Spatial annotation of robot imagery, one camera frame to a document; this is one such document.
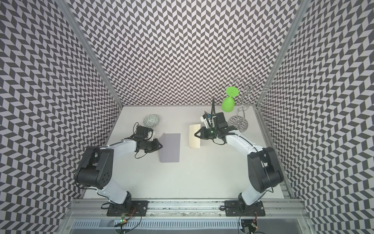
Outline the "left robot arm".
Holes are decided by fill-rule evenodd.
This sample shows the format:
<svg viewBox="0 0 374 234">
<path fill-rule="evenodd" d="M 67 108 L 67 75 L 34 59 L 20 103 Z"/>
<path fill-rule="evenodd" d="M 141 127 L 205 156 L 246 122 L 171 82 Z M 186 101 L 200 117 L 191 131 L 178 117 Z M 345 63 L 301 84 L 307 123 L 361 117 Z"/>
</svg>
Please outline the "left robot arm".
<svg viewBox="0 0 374 234">
<path fill-rule="evenodd" d="M 112 145 L 87 147 L 74 175 L 77 185 L 94 189 L 112 204 L 122 205 L 129 192 L 112 179 L 115 160 L 132 152 L 143 150 L 150 154 L 163 148 L 158 139 L 152 141 L 128 137 Z"/>
</svg>

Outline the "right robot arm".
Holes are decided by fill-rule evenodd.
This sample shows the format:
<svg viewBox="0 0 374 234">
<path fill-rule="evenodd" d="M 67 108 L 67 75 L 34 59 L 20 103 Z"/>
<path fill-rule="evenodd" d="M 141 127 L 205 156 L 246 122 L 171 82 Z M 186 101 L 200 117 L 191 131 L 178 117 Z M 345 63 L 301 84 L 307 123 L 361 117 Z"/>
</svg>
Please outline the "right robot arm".
<svg viewBox="0 0 374 234">
<path fill-rule="evenodd" d="M 277 153 L 272 147 L 264 148 L 247 139 L 235 127 L 230 126 L 224 113 L 204 113 L 200 117 L 204 124 L 194 133 L 194 136 L 203 140 L 221 139 L 223 145 L 234 147 L 247 158 L 248 178 L 250 184 L 239 194 L 239 200 L 250 206 L 273 188 L 284 181 L 284 175 Z"/>
</svg>

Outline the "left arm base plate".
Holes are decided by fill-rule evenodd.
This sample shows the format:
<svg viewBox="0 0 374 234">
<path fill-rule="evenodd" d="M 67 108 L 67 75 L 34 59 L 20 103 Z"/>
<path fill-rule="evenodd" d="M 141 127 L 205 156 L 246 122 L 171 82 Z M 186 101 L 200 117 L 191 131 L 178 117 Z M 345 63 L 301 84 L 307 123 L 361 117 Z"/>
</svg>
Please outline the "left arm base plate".
<svg viewBox="0 0 374 234">
<path fill-rule="evenodd" d="M 124 204 L 113 204 L 109 203 L 109 208 L 107 209 L 107 216 L 122 216 L 128 214 L 128 216 L 141 216 L 144 217 L 148 210 L 148 200 L 135 200 L 131 203 Z"/>
</svg>

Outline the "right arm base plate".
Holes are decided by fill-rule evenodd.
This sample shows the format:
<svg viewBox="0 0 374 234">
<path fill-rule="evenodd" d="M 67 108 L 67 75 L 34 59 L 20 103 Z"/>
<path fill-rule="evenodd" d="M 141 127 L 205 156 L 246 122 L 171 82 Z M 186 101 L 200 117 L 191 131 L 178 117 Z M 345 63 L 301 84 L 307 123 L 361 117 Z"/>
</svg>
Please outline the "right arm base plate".
<svg viewBox="0 0 374 234">
<path fill-rule="evenodd" d="M 225 200 L 224 201 L 226 216 L 265 216 L 265 208 L 261 201 L 257 201 L 252 205 L 246 205 L 241 200 Z"/>
</svg>

